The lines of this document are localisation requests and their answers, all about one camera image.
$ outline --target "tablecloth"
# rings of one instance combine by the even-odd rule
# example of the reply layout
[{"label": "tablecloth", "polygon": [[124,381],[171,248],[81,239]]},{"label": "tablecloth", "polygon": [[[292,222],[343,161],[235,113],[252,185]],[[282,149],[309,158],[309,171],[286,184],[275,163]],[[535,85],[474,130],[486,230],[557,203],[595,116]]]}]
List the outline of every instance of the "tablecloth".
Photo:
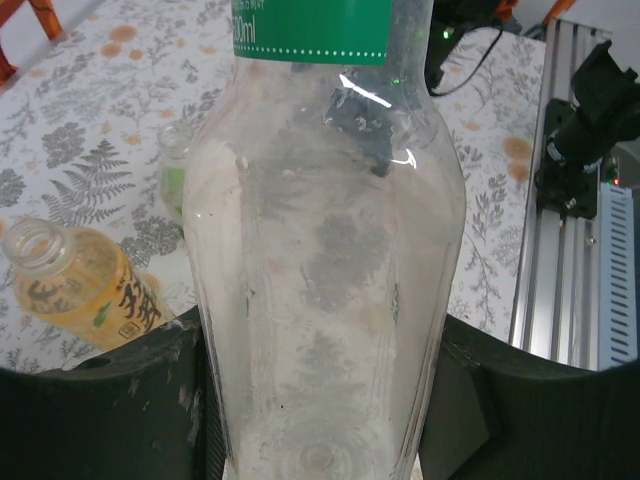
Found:
[{"label": "tablecloth", "polygon": [[[232,71],[227,0],[106,0],[0,93],[0,235],[25,216],[87,225],[154,275],[176,313],[195,304],[184,242],[157,197],[156,131],[197,128]],[[441,90],[496,35],[466,36]],[[537,116],[543,44],[505,34],[472,81],[437,105],[465,175],[467,224],[449,312],[506,339]],[[100,184],[95,182],[98,172]],[[72,368],[98,354],[25,314],[0,255],[0,367]],[[419,471],[414,479],[421,478]]]}]

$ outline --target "orange chair leg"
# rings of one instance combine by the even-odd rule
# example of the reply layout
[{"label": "orange chair leg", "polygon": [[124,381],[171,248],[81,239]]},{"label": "orange chair leg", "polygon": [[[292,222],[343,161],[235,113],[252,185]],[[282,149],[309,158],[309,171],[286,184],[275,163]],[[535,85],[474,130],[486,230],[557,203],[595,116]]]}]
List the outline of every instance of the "orange chair leg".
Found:
[{"label": "orange chair leg", "polygon": [[33,11],[40,21],[49,40],[53,40],[62,32],[62,26],[58,21],[56,12],[53,10],[51,0],[29,0]]},{"label": "orange chair leg", "polygon": [[5,57],[2,51],[2,47],[0,47],[0,86],[9,80],[11,75],[16,73],[16,70],[16,67],[9,63],[9,60],[7,60],[7,57]]}]

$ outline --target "fern leaf print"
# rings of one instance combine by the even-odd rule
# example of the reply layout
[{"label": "fern leaf print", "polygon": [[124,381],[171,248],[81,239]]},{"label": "fern leaf print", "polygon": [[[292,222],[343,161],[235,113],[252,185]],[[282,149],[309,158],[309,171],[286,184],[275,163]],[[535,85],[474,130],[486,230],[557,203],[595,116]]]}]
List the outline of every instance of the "fern leaf print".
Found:
[{"label": "fern leaf print", "polygon": [[80,157],[82,162],[69,165],[75,170],[64,170],[68,183],[52,180],[57,195],[42,195],[49,218],[65,226],[87,225],[100,223],[124,208],[124,203],[115,202],[135,185],[126,181],[131,172],[121,168],[127,162],[115,157],[118,157],[115,147],[103,139]]}]

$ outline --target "black bracket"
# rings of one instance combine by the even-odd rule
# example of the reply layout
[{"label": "black bracket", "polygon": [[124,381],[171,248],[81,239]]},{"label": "black bracket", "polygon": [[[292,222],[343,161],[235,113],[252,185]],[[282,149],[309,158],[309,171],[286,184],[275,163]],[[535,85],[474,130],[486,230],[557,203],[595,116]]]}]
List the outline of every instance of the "black bracket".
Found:
[{"label": "black bracket", "polygon": [[581,164],[560,163],[546,148],[552,135],[575,116],[570,102],[551,99],[544,119],[544,151],[535,174],[537,205],[570,217],[591,219],[598,213],[598,169],[585,171]]}]

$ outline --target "gray leaf pattern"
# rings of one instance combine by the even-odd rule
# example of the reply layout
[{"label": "gray leaf pattern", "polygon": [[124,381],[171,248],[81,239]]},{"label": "gray leaf pattern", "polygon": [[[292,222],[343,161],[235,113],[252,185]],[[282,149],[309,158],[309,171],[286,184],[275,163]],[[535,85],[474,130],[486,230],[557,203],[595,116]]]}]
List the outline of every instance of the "gray leaf pattern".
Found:
[{"label": "gray leaf pattern", "polygon": [[455,130],[451,131],[451,139],[458,154],[458,161],[460,162],[460,167],[462,167],[464,179],[468,181],[471,177],[471,171],[482,167],[484,154],[471,145],[465,145],[464,139]]},{"label": "gray leaf pattern", "polygon": [[124,202],[118,206],[103,206],[135,187],[133,183],[122,181],[131,176],[131,172],[116,170],[127,165],[127,162],[113,158],[117,156],[114,147],[104,139],[88,155],[81,157],[83,163],[72,164],[75,170],[64,171],[70,186],[51,180],[58,195],[42,195],[49,207],[49,218],[65,226],[87,225],[99,223],[124,208]]},{"label": "gray leaf pattern", "polygon": [[76,74],[87,68],[94,55],[95,53],[93,52],[76,55],[70,65],[61,65],[54,68],[51,77],[42,80],[38,88],[36,88],[36,96],[42,98],[51,90],[58,90],[66,84],[73,82],[76,79]]},{"label": "gray leaf pattern", "polygon": [[536,53],[537,45],[527,40],[526,37],[515,37],[511,44],[511,53],[516,62],[517,68],[526,70],[534,63],[533,56]]},{"label": "gray leaf pattern", "polygon": [[472,250],[471,260],[464,266],[464,270],[476,275],[475,280],[469,285],[471,291],[478,294],[474,304],[476,307],[474,320],[478,322],[478,328],[491,333],[496,325],[495,307],[492,304],[492,299],[499,300],[501,298],[495,283],[498,271],[491,259],[482,255],[471,237],[466,233],[465,237]]},{"label": "gray leaf pattern", "polygon": [[62,367],[66,367],[70,360],[81,360],[86,356],[97,353],[92,345],[83,342],[79,338],[63,340],[60,345],[60,357],[63,359]]},{"label": "gray leaf pattern", "polygon": [[86,129],[74,122],[67,122],[52,133],[42,136],[42,146],[49,154],[47,167],[69,163],[82,153]]},{"label": "gray leaf pattern", "polygon": [[200,96],[199,103],[190,103],[182,107],[182,120],[187,122],[191,128],[198,130],[204,122],[205,116],[216,103],[216,100],[222,93],[222,90],[216,88],[214,90],[204,92]]},{"label": "gray leaf pattern", "polygon": [[33,345],[37,345],[40,348],[46,348],[59,339],[62,336],[62,333],[63,331],[60,328],[47,324],[38,338],[35,339]]},{"label": "gray leaf pattern", "polygon": [[152,256],[168,255],[178,248],[182,240],[180,229],[171,220],[147,215],[142,204],[132,212],[136,237],[125,237],[120,243],[122,250],[139,267],[146,267]]},{"label": "gray leaf pattern", "polygon": [[499,241],[491,250],[491,256],[502,265],[511,277],[518,273],[520,247],[523,229],[519,225],[510,225],[498,234]]},{"label": "gray leaf pattern", "polygon": [[22,348],[14,348],[7,352],[6,364],[12,370],[20,373],[37,373],[42,367],[38,359],[25,357]]},{"label": "gray leaf pattern", "polygon": [[186,72],[185,82],[187,83],[196,83],[198,81],[198,67],[196,67],[193,63],[189,61],[189,59],[185,59],[180,65],[180,69]]},{"label": "gray leaf pattern", "polygon": [[450,315],[453,315],[460,320],[469,320],[469,315],[472,313],[469,302],[463,300],[459,295],[454,295],[449,299],[447,311]]},{"label": "gray leaf pattern", "polygon": [[507,192],[504,188],[506,184],[506,175],[504,174],[491,177],[488,182],[488,191],[476,195],[477,211],[471,217],[472,228],[473,233],[485,243],[487,231],[496,230],[502,226],[504,208],[501,204],[507,198]]},{"label": "gray leaf pattern", "polygon": [[9,304],[7,303],[7,300],[4,298],[0,298],[0,318],[4,318],[7,315],[7,312],[9,311]]},{"label": "gray leaf pattern", "polygon": [[229,0],[205,2],[204,9],[198,14],[196,21],[199,25],[204,26],[213,20],[218,20],[219,18],[226,16],[228,5]]},{"label": "gray leaf pattern", "polygon": [[57,48],[52,49],[47,53],[46,58],[55,58],[64,54],[67,49],[75,49],[79,47],[82,42],[86,40],[87,36],[79,30],[71,30],[65,37],[58,43]]},{"label": "gray leaf pattern", "polygon": [[98,78],[89,87],[62,91],[42,106],[42,114],[50,124],[58,123],[71,114],[82,122],[95,122],[110,99],[118,98],[136,86],[134,77],[125,82],[115,77]]},{"label": "gray leaf pattern", "polygon": [[491,58],[482,65],[482,67],[476,74],[477,79],[476,82],[472,85],[472,88],[478,95],[480,104],[478,105],[474,113],[478,113],[496,96],[503,93],[503,90],[500,88],[500,80],[503,79],[504,74],[496,73],[495,66],[496,60],[494,58]]},{"label": "gray leaf pattern", "polygon": [[8,115],[6,122],[3,122],[9,127],[1,130],[4,138],[0,139],[0,156],[7,157],[12,151],[14,142],[18,139],[25,140],[27,138],[27,128],[35,123],[36,114],[31,108],[31,100],[27,95],[22,106]]},{"label": "gray leaf pattern", "polygon": [[152,106],[165,103],[171,97],[171,91],[178,88],[170,77],[165,76],[155,82],[144,81],[142,88],[132,91],[126,99],[114,103],[109,112],[117,117],[133,120],[136,127],[150,113]]},{"label": "gray leaf pattern", "polygon": [[13,207],[18,204],[26,185],[21,175],[13,169],[5,168],[0,172],[0,207]]},{"label": "gray leaf pattern", "polygon": [[184,20],[167,22],[166,17],[156,18],[156,29],[163,33],[161,36],[154,37],[153,45],[147,48],[152,71],[155,71],[155,66],[171,54],[171,47],[173,47],[178,32],[184,25]]},{"label": "gray leaf pattern", "polygon": [[145,162],[145,166],[152,166],[153,171],[143,177],[144,188],[140,190],[140,197],[149,207],[154,207],[158,198],[158,188],[160,183],[160,153],[156,153],[153,158]]}]

